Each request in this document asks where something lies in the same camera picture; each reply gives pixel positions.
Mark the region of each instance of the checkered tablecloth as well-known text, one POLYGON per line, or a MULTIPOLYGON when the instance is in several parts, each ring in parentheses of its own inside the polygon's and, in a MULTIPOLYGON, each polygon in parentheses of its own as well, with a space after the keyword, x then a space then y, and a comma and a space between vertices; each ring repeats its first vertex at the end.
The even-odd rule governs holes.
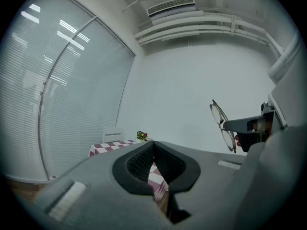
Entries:
MULTIPOLYGON (((134 144, 134 140, 95 144, 91 146, 88 156, 92 157, 96 154, 113 151, 119 148, 124 148, 132 144, 134 144)), ((153 163, 152 167, 150 168, 148 176, 148 185, 153 187, 155 202, 159 202, 168 189, 168 185, 165 182, 164 178, 161 176, 155 163, 153 163)))

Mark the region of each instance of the black mesh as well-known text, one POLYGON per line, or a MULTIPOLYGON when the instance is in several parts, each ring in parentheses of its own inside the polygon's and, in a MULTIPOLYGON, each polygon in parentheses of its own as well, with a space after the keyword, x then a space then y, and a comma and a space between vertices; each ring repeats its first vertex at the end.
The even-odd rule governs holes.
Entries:
POLYGON ((154 142, 154 163, 169 185, 169 194, 188 191, 201 174, 201 168, 191 157, 167 144, 154 142))
POLYGON ((152 147, 144 149, 128 161, 128 171, 138 179, 148 182, 150 168, 154 162, 152 147))
POLYGON ((129 193, 154 195, 153 188, 147 184, 149 171, 154 162, 153 149, 152 141, 144 142, 139 148, 126 153, 114 162, 113 176, 129 193))
POLYGON ((186 169, 184 161, 158 146, 154 148, 154 160, 167 184, 178 178, 186 169))

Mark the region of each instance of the white wall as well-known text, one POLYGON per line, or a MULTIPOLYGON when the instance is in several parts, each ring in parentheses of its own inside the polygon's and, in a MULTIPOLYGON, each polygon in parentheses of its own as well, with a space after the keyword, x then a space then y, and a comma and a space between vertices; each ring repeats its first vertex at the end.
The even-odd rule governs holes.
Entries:
POLYGON ((149 55, 130 72, 118 126, 128 139, 142 130, 154 140, 228 153, 209 104, 217 101, 229 119, 259 115, 274 87, 270 65, 262 53, 223 43, 149 55))

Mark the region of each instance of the fabric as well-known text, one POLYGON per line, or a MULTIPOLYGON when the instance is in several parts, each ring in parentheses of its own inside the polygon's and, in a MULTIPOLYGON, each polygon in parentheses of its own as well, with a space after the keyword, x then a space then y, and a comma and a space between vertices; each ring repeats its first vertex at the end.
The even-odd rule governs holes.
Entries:
MULTIPOLYGON (((88 156, 92 157, 96 154, 124 148, 134 143, 134 140, 125 140, 117 142, 108 142, 103 144, 94 144, 91 146, 88 156)), ((150 173, 148 176, 148 185, 153 187, 155 202, 159 202, 164 196, 165 192, 168 190, 168 185, 165 182, 164 178, 161 176, 155 163, 153 163, 152 167, 150 168, 150 173)))

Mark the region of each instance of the pipe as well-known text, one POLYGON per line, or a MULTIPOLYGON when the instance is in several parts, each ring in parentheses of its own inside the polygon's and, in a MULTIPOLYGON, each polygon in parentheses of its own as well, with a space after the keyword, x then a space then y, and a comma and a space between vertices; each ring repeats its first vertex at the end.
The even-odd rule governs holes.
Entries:
POLYGON ((236 28, 236 16, 232 16, 231 18, 231 31, 230 31, 230 35, 233 36, 235 33, 235 28, 236 28))
POLYGON ((188 25, 188 26, 182 26, 182 27, 176 27, 168 30, 164 30, 155 34, 152 34, 150 36, 146 36, 140 40, 138 40, 138 43, 143 43, 148 40, 154 39, 156 37, 172 34, 172 33, 178 33, 178 32, 184 32, 184 31, 193 31, 193 30, 225 30, 230 31, 230 27, 228 26, 220 26, 220 25, 188 25))
POLYGON ((278 58, 280 57, 280 55, 277 53, 276 49, 274 48, 274 46, 269 42, 268 43, 269 48, 271 49, 271 51, 273 52, 276 60, 278 60, 278 58))
POLYGON ((177 19, 184 19, 190 17, 203 17, 203 11, 189 11, 183 13, 176 13, 160 19, 153 20, 153 25, 162 24, 164 22, 173 21, 177 19))
MULTIPOLYGON (((205 15, 205 16, 208 16, 208 15, 210 15, 210 16, 221 16, 221 17, 229 17, 229 18, 232 18, 232 15, 231 14, 225 14, 225 13, 210 13, 210 12, 204 12, 203 11, 203 14, 205 15)), ((242 20, 240 17, 238 17, 238 16, 236 16, 236 19, 237 20, 242 20)))
POLYGON ((298 44, 296 47, 296 50, 294 51, 294 53, 288 58, 288 60, 286 61, 286 63, 288 63, 290 60, 292 60, 292 58, 297 54, 297 52, 299 51, 299 48, 301 47, 301 44, 298 44))
POLYGON ((280 54, 280 55, 283 54, 283 48, 280 47, 278 45, 278 43, 274 40, 274 38, 272 38, 271 35, 268 34, 263 28, 260 28, 258 26, 252 25, 252 24, 250 24, 248 22, 245 22, 245 21, 237 21, 236 24, 263 33, 268 38, 269 42, 274 46, 274 48, 276 49, 278 54, 280 54))
POLYGON ((222 17, 213 17, 213 16, 202 16, 202 17, 189 17, 189 18, 182 18, 177 19, 173 21, 164 22, 162 24, 158 24, 155 26, 152 26, 144 31, 141 31, 134 35, 134 38, 141 37, 143 35, 146 35, 150 32, 157 31, 159 29, 162 29, 164 27, 172 26, 172 25, 179 25, 184 23, 201 23, 201 22, 227 22, 231 23, 231 18, 222 18, 222 17))
POLYGON ((139 27, 139 26, 141 26, 141 25, 144 25, 144 24, 146 24, 146 23, 148 23, 148 22, 152 22, 152 20, 147 20, 147 21, 145 21, 145 22, 143 22, 143 23, 141 23, 141 24, 138 24, 137 27, 139 27))
POLYGON ((287 61, 287 59, 291 56, 291 54, 295 50, 295 46, 297 45, 299 41, 299 32, 296 31, 294 37, 292 38, 289 46, 286 48, 284 53, 279 57, 279 59, 275 62, 275 64, 269 69, 268 75, 272 79, 275 77, 275 75, 281 70, 284 63, 287 61))
POLYGON ((278 54, 281 56, 284 52, 283 48, 280 47, 277 42, 271 37, 270 34, 268 34, 267 32, 265 32, 266 37, 269 39, 270 43, 273 44, 274 48, 276 49, 276 51, 278 52, 278 54))
POLYGON ((241 29, 235 29, 235 33, 240 33, 240 34, 243 34, 243 35, 246 35, 246 36, 251 36, 251 37, 254 37, 256 39, 259 39, 261 41, 264 41, 264 42, 269 42, 266 38, 262 37, 262 36, 258 36, 257 34, 254 34, 254 33, 250 33, 250 32, 247 32, 247 31, 244 31, 244 30, 241 30, 241 29))
POLYGON ((248 17, 250 19, 253 19, 253 20, 261 22, 261 23, 265 21, 265 19, 264 20, 259 20, 258 18, 250 16, 248 14, 245 14, 245 13, 242 13, 242 12, 238 12, 238 11, 234 11, 234 10, 229 10, 229 9, 223 9, 223 8, 199 8, 199 10, 203 10, 203 11, 204 10, 207 10, 207 11, 220 11, 220 12, 226 12, 226 13, 234 13, 234 14, 239 14, 241 16, 248 17))
POLYGON ((125 12, 128 8, 130 8, 132 5, 136 4, 137 2, 139 2, 140 0, 136 0, 133 3, 129 4, 126 8, 124 8, 124 10, 122 12, 125 12))
MULTIPOLYGON (((176 33, 176 34, 172 34, 172 35, 157 37, 155 39, 148 40, 146 42, 140 43, 140 45, 142 46, 142 45, 145 45, 145 44, 148 44, 148 43, 151 43, 151 42, 155 42, 155 41, 158 41, 158 40, 163 40, 163 39, 166 40, 167 38, 171 39, 171 38, 184 37, 184 36, 189 36, 189 35, 193 35, 193 34, 200 34, 200 33, 221 33, 221 34, 229 34, 230 35, 229 30, 228 31, 224 31, 224 30, 193 31, 193 32, 188 32, 188 33, 176 33)), ((244 35, 244 34, 236 33, 236 32, 234 33, 234 35, 245 37, 245 38, 251 39, 253 41, 259 42, 261 44, 267 45, 266 41, 262 41, 258 38, 253 38, 252 36, 248 36, 248 35, 244 35)))

